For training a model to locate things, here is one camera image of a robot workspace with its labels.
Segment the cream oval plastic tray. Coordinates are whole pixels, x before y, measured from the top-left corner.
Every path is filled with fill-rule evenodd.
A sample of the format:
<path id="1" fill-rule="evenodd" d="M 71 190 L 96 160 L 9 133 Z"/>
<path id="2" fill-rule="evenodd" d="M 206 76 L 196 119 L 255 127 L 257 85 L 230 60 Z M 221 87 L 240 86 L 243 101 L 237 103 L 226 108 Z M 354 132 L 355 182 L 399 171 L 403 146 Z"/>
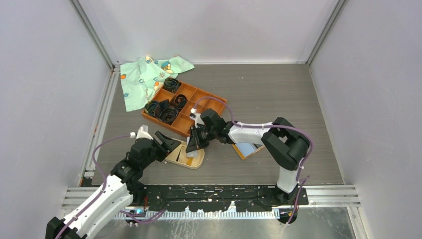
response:
<path id="1" fill-rule="evenodd" d="M 177 141 L 180 145 L 165 158 L 165 161 L 189 169 L 198 169 L 203 163 L 205 151 L 200 149 L 193 154 L 186 153 L 187 143 L 178 139 Z"/>

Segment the orange leather card holder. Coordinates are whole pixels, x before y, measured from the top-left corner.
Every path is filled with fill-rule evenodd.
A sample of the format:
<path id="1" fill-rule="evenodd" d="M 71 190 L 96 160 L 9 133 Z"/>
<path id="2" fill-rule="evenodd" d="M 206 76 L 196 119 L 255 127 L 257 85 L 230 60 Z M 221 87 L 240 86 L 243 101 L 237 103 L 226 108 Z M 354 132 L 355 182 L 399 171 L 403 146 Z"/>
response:
<path id="1" fill-rule="evenodd" d="M 253 143 L 237 143 L 233 144 L 232 147 L 242 160 L 249 158 L 253 154 L 265 148 L 264 145 Z"/>

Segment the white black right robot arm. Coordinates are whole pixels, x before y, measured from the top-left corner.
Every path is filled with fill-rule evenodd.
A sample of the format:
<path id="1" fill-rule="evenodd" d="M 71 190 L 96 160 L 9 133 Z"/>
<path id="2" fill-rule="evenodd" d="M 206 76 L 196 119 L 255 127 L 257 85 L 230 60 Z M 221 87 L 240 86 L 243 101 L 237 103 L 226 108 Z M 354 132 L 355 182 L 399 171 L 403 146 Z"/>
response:
<path id="1" fill-rule="evenodd" d="M 190 128 L 187 156 L 193 156 L 198 150 L 208 147 L 210 141 L 215 139 L 222 144 L 262 145 L 280 167 L 277 200 L 287 205 L 295 199 L 301 161 L 311 148 L 311 141 L 302 131 L 282 117 L 269 123 L 247 124 L 234 120 L 225 121 L 212 109 L 200 114 L 192 108 L 190 118 L 195 124 Z"/>

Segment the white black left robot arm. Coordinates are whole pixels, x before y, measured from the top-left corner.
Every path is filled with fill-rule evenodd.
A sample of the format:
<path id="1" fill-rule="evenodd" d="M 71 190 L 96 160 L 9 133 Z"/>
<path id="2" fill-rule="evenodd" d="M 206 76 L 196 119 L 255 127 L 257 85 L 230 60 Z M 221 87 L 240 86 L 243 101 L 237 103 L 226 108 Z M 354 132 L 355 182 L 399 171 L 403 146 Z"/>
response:
<path id="1" fill-rule="evenodd" d="M 47 239 L 92 239 L 120 211 L 129 205 L 144 205 L 146 189 L 139 180 L 155 161 L 163 161 L 181 142 L 155 132 L 153 138 L 142 128 L 132 132 L 134 144 L 103 183 L 74 211 L 62 219 L 52 218 L 46 226 Z"/>

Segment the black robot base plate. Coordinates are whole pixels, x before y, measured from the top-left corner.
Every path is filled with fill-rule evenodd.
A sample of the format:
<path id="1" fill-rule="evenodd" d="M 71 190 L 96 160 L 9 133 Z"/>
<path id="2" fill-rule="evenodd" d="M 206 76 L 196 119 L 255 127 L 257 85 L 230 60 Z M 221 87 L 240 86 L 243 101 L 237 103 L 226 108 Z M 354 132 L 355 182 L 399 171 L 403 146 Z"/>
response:
<path id="1" fill-rule="evenodd" d="M 284 197 L 274 185 L 143 185 L 130 186 L 131 206 L 152 211 L 225 212 L 234 204 L 237 212 L 268 212 L 273 207 L 308 205 L 305 188 Z"/>

